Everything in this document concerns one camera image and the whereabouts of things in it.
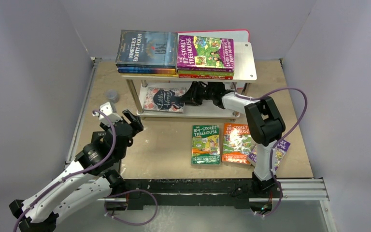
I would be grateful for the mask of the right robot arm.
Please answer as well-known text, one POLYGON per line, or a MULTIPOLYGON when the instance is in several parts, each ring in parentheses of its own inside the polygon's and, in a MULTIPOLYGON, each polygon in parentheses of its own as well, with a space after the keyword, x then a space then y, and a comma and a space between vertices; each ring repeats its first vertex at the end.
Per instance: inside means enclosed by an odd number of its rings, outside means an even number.
POLYGON ((285 122, 268 92, 261 97, 248 97, 225 88, 220 82, 192 82, 180 101, 188 105, 201 105, 203 100, 224 110, 246 116, 248 129, 257 144, 257 161, 253 172, 252 191, 263 197, 277 183, 273 149, 282 138, 285 122))

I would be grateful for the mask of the dark green Treehouse book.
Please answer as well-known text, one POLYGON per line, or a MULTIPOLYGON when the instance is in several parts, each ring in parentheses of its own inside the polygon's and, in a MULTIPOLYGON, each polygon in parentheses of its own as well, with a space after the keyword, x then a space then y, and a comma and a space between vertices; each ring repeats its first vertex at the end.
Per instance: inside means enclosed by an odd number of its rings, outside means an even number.
POLYGON ((192 126, 192 165, 220 165, 220 129, 218 125, 192 126))

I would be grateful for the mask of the red 13-Storey Treehouse book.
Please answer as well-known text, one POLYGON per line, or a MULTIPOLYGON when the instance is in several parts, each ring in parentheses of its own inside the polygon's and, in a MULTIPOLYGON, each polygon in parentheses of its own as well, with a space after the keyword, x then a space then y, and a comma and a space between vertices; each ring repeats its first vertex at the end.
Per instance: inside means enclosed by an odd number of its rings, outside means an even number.
POLYGON ((232 76, 213 76, 213 75, 191 75, 191 74, 179 74, 179 78, 191 78, 191 79, 218 79, 218 80, 233 80, 232 76))

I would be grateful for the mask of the purple Treehouse book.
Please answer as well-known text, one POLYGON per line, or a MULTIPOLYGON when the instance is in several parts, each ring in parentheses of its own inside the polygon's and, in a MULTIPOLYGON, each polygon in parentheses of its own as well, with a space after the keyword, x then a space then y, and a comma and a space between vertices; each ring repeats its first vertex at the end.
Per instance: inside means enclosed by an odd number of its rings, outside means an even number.
MULTIPOLYGON (((274 168, 275 170, 277 171, 283 157, 285 156, 285 154, 287 153, 289 147, 290 147, 291 143, 286 141, 286 140, 282 140, 276 147, 276 149, 274 150, 273 154, 275 155, 275 158, 273 159, 274 160, 274 168)), ((257 144, 254 144, 251 152, 248 154, 246 160, 253 166, 256 165, 257 163, 257 144)))

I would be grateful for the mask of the green 65-Storey Treehouse book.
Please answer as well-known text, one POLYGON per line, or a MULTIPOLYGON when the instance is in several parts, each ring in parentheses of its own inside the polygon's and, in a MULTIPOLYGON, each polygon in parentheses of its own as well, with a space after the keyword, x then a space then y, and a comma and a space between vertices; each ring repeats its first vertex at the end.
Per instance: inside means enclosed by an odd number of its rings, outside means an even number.
POLYGON ((210 72, 210 71, 191 71, 191 70, 178 70, 178 74, 189 74, 189 75, 209 75, 209 76, 234 76, 233 72, 210 72))

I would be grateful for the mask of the Jane Eyre book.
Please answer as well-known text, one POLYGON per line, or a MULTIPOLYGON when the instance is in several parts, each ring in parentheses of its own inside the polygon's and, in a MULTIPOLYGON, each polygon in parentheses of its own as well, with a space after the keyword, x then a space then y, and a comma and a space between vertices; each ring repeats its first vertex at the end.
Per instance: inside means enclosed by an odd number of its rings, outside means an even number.
POLYGON ((119 73, 176 75, 176 69, 147 67, 117 67, 119 73))

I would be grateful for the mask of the Nineteen Eighty-Four blue book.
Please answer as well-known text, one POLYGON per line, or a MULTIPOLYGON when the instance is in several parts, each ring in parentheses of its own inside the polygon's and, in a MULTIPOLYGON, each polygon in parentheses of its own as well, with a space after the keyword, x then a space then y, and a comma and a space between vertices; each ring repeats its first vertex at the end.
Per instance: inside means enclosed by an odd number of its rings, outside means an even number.
POLYGON ((115 64, 117 67, 174 69, 178 33, 122 30, 115 64))

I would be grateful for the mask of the Little Women book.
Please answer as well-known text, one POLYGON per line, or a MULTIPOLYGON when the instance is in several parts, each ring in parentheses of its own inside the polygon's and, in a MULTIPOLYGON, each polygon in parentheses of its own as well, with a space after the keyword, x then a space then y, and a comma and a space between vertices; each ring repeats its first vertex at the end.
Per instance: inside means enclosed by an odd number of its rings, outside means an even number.
POLYGON ((187 92, 182 88, 149 87, 143 101, 143 110, 168 113, 183 113, 185 103, 181 97, 187 92))

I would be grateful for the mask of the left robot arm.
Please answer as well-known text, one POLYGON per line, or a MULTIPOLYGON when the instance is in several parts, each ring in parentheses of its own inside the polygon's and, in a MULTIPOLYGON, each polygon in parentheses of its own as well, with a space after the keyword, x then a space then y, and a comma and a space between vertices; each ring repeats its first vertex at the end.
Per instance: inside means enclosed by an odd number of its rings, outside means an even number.
POLYGON ((52 232, 90 203, 126 195, 126 182, 112 167, 126 156, 133 138, 143 131, 141 118, 129 110, 120 117, 110 107, 94 110, 93 115, 100 120, 100 136, 84 146, 75 160, 38 193, 10 203, 17 219, 14 232, 52 232))

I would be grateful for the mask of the yellow book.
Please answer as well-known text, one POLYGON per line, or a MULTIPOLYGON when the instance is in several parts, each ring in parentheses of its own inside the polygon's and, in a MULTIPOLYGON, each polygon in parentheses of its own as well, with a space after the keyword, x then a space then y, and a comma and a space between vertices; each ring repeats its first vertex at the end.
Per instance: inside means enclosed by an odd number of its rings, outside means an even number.
POLYGON ((120 73, 122 76, 151 76, 151 77, 174 77, 178 78, 177 74, 150 74, 150 73, 120 73))

